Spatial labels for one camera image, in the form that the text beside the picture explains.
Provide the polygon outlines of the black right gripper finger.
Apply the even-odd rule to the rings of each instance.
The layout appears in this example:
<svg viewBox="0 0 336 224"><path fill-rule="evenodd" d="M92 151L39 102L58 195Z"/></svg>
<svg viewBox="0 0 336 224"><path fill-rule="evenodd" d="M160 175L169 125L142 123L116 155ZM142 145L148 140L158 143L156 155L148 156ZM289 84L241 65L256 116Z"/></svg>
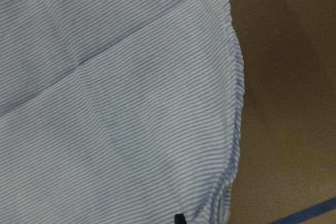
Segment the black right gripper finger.
<svg viewBox="0 0 336 224"><path fill-rule="evenodd" d="M174 223L175 224L186 224L186 219L184 214L176 214L174 216Z"/></svg>

